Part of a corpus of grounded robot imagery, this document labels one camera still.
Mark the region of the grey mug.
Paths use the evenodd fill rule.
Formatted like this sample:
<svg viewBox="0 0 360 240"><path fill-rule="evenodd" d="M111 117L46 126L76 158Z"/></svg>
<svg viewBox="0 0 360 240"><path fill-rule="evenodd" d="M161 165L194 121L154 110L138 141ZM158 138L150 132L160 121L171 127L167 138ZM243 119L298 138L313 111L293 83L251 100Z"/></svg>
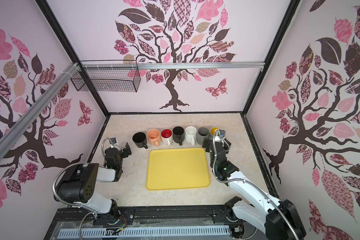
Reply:
<svg viewBox="0 0 360 240"><path fill-rule="evenodd" d="M197 131L197 142L199 145L203 145L205 139L209 140L209 129L206 127L200 127Z"/></svg>

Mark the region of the white ribbed mug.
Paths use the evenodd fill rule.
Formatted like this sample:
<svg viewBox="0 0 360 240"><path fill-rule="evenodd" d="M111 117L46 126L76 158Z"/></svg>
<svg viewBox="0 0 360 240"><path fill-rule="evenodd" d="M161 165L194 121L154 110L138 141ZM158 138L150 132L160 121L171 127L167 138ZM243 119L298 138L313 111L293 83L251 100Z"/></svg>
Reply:
<svg viewBox="0 0 360 240"><path fill-rule="evenodd" d="M185 129L185 141L195 146L197 143L197 129L193 126L188 126Z"/></svg>

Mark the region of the blue butterfly mug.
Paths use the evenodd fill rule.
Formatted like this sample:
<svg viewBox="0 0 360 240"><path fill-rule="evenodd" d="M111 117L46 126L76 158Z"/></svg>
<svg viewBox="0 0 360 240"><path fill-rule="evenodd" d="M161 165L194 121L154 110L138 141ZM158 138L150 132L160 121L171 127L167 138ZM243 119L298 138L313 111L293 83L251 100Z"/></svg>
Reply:
<svg viewBox="0 0 360 240"><path fill-rule="evenodd" d="M214 138L214 133L215 133L215 131L218 130L218 129L219 129L218 127L213 127L213 128L210 129L210 133L209 133L209 139L210 139L210 140L213 140L213 138Z"/></svg>

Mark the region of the black and white mug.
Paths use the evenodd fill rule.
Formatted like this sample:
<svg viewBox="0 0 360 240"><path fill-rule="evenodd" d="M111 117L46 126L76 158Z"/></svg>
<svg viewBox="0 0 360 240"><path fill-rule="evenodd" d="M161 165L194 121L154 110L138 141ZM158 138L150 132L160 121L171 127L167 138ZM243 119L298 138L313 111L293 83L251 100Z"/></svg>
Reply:
<svg viewBox="0 0 360 240"><path fill-rule="evenodd" d="M148 149L147 136L143 132L138 132L133 135L133 142L138 148Z"/></svg>

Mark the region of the orange speckled mug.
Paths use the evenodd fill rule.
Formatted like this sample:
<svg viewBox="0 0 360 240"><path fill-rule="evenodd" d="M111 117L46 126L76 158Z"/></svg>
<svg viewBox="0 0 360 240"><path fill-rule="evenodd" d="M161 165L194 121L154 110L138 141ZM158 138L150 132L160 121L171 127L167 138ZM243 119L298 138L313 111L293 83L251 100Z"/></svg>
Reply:
<svg viewBox="0 0 360 240"><path fill-rule="evenodd" d="M157 129L151 129L147 132L147 138L151 145L158 147L161 142L161 132Z"/></svg>

